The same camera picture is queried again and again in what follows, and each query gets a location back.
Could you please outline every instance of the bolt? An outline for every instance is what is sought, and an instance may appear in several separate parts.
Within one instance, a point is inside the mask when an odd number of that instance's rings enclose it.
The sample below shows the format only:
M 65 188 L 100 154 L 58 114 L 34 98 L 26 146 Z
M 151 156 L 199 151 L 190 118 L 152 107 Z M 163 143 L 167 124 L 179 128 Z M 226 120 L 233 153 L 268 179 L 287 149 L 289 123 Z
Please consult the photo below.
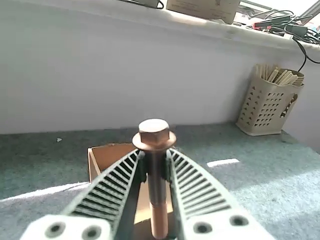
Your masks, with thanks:
M 139 132 L 132 143 L 145 152 L 151 210 L 151 231 L 155 239 L 164 239 L 168 234 L 166 202 L 166 150 L 176 142 L 169 131 L 169 124 L 162 119 L 148 119 L 139 124 Z

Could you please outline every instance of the table surface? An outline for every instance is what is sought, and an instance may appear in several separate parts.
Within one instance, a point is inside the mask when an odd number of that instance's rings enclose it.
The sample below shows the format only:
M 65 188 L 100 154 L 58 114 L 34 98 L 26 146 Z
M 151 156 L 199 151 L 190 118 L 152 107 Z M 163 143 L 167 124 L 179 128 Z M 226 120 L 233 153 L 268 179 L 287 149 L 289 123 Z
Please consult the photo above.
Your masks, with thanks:
M 178 150 L 217 178 L 276 239 L 320 239 L 320 156 L 312 149 L 285 132 L 252 137 L 231 123 L 171 130 Z M 136 132 L 0 135 L 0 239 L 19 239 L 31 221 L 58 214 L 81 191 L 89 180 L 88 148 L 130 143 Z M 234 158 L 239 162 L 207 166 Z

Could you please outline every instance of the black cable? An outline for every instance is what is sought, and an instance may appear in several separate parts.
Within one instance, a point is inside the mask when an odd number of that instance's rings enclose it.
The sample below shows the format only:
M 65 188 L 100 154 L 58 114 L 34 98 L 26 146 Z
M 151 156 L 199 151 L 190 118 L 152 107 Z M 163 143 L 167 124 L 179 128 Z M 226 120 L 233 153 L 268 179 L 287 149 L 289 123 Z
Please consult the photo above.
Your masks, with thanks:
M 274 11 L 272 13 L 270 13 L 269 15 L 267 15 L 264 19 L 268 19 L 270 18 L 270 16 L 272 16 L 273 14 L 276 14 L 276 13 L 282 13 L 282 12 L 289 12 L 291 13 L 292 15 L 295 15 L 293 11 L 290 11 L 290 10 L 278 10 L 278 11 Z
M 308 59 L 309 61 L 315 63 L 315 64 L 320 64 L 320 61 L 315 61 L 315 60 L 311 59 L 311 58 L 308 56 L 305 47 L 299 42 L 299 41 L 305 42 L 305 41 L 303 40 L 303 38 L 297 36 L 296 34 L 294 34 L 294 33 L 292 33 L 292 32 L 289 32 L 289 31 L 287 31 L 287 30 L 285 30 L 285 29 L 282 29 L 282 28 L 279 28 L 279 27 L 275 27 L 275 26 L 272 26 L 272 27 L 271 27 L 270 33 L 273 33 L 273 34 L 276 34 L 276 35 L 280 35 L 280 34 L 286 33 L 286 34 L 290 34 L 290 35 L 293 36 L 293 37 L 292 37 L 292 40 L 294 40 L 294 41 L 296 42 L 296 44 L 299 46 L 301 52 L 302 52 L 303 55 L 304 55 L 303 63 L 302 63 L 302 65 L 301 65 L 301 67 L 299 68 L 298 72 L 300 72 L 300 70 L 305 66 L 305 64 L 306 64 L 306 62 L 307 62 L 307 59 Z

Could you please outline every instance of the cardboard box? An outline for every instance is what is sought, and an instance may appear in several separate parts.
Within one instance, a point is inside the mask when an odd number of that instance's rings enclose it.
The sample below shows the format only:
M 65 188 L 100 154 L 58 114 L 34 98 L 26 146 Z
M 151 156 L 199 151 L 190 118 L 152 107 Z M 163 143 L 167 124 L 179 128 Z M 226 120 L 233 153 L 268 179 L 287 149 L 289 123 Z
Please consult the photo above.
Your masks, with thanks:
M 226 24 L 232 24 L 239 4 L 240 0 L 168 0 L 166 9 L 203 19 L 222 19 Z
M 93 181 L 103 170 L 110 167 L 124 155 L 133 151 L 135 147 L 130 143 L 108 144 L 88 148 L 88 167 L 90 182 Z M 174 216 L 170 195 L 169 183 L 166 185 L 166 203 L 169 224 L 169 235 L 174 234 Z M 150 240 L 151 234 L 151 211 L 149 209 L 149 187 L 148 181 L 140 185 L 139 198 L 134 217 L 134 233 L 132 239 Z

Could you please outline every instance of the popsicle stick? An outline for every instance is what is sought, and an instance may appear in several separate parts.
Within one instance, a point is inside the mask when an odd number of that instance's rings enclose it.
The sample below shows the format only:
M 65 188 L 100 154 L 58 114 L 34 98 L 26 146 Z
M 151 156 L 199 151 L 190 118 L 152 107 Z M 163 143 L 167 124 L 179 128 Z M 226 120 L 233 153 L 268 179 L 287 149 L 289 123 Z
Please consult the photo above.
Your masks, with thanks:
M 262 78 L 262 65 L 259 64 L 259 77 Z
M 260 73 L 261 73 L 261 78 L 265 79 L 265 68 L 263 64 L 260 64 Z
M 278 84 L 281 79 L 287 74 L 288 70 L 284 70 L 283 73 L 274 81 L 275 84 Z
M 268 78 L 269 78 L 269 72 L 268 72 L 268 65 L 267 65 L 267 64 L 265 65 L 264 70 L 265 70 L 265 80 L 266 80 L 266 81 L 268 81 Z
M 294 75 L 291 71 L 287 72 L 287 74 L 282 78 L 281 82 L 278 85 L 284 86 L 287 84 L 288 80 L 290 80 Z
M 277 74 L 278 74 L 278 70 L 273 70 L 273 72 L 271 73 L 271 75 L 270 75 L 270 77 L 268 78 L 268 82 L 273 82 L 273 80 L 275 79 L 275 77 L 277 76 Z
M 260 73 L 259 73 L 259 64 L 255 65 L 255 74 L 260 77 Z
M 298 80 L 298 76 L 297 75 L 293 75 L 293 77 L 290 78 L 290 80 L 288 81 L 288 85 L 293 84 L 295 81 Z

